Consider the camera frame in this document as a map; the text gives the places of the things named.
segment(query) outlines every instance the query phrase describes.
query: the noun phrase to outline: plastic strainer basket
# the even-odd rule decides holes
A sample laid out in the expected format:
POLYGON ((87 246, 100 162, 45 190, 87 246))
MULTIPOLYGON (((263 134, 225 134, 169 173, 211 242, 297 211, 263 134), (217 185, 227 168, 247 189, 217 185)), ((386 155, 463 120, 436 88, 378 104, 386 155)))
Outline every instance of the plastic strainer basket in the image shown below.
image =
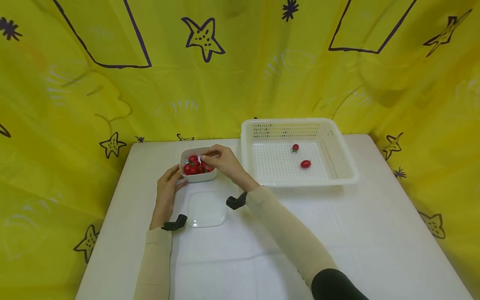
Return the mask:
POLYGON ((256 119, 241 127, 245 170, 266 186, 352 184, 359 172, 335 122, 325 118, 256 119), (292 153, 293 144, 300 149, 292 153), (310 168, 300 163, 311 160, 310 168))

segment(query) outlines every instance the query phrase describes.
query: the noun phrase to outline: white bowl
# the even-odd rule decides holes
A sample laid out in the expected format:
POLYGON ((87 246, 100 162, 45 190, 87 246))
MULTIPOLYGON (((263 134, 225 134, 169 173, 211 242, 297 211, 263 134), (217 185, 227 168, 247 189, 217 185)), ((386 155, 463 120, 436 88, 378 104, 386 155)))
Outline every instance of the white bowl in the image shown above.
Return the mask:
POLYGON ((208 181, 212 180, 215 178, 217 170, 216 168, 209 172, 209 173, 202 173, 202 174, 196 174, 196 175, 185 175, 183 172, 183 166, 185 165, 185 162, 188 161, 188 158, 192 155, 200 156, 203 153, 205 153, 210 147, 200 147, 200 148, 191 148, 191 149, 186 149, 184 150, 181 155, 180 155, 180 169, 181 173, 183 174, 183 177, 187 182, 193 183, 193 182, 202 182, 202 181, 208 181))

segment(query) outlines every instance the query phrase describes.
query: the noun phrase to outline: white lid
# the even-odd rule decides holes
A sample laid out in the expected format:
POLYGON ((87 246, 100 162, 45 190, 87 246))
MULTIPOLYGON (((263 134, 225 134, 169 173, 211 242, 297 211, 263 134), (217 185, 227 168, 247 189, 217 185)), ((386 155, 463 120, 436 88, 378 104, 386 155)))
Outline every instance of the white lid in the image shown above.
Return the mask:
POLYGON ((222 225, 227 219, 227 197, 215 191, 196 192, 190 195, 187 224, 190 227, 222 225))

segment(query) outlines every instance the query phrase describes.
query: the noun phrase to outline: person's arm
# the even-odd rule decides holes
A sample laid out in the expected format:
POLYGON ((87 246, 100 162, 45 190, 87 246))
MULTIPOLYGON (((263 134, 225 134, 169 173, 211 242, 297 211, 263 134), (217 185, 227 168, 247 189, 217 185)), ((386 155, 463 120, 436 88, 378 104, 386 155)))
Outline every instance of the person's arm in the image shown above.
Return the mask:
POLYGON ((247 192, 246 205, 296 266, 316 300, 367 299, 340 271, 326 248, 286 209, 266 187, 260 186, 241 166, 231 149, 214 145, 202 156, 233 183, 247 192))
POLYGON ((172 233, 158 227, 147 231, 134 300, 168 300, 172 233))
POLYGON ((179 165, 175 165, 157 181, 155 209, 146 234, 134 300, 168 300, 170 296, 172 233, 163 230, 161 226, 172 216, 176 191, 187 184, 186 182, 176 184, 181 178, 179 169, 179 165))

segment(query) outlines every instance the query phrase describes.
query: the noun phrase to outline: hand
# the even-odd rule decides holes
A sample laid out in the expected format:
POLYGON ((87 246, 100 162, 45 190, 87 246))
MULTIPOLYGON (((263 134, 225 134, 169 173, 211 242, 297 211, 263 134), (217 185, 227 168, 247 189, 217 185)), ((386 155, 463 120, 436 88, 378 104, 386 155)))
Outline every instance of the hand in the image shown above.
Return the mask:
POLYGON ((183 178, 180 165, 174 165, 156 182, 156 203, 153 210, 150 230, 162 227, 170 221, 173 213, 175 193, 187 185, 187 182, 177 184, 177 180, 183 178))
POLYGON ((201 157, 209 166, 217 168, 242 190, 251 192, 260 185, 243 169, 230 148, 213 145, 201 157))

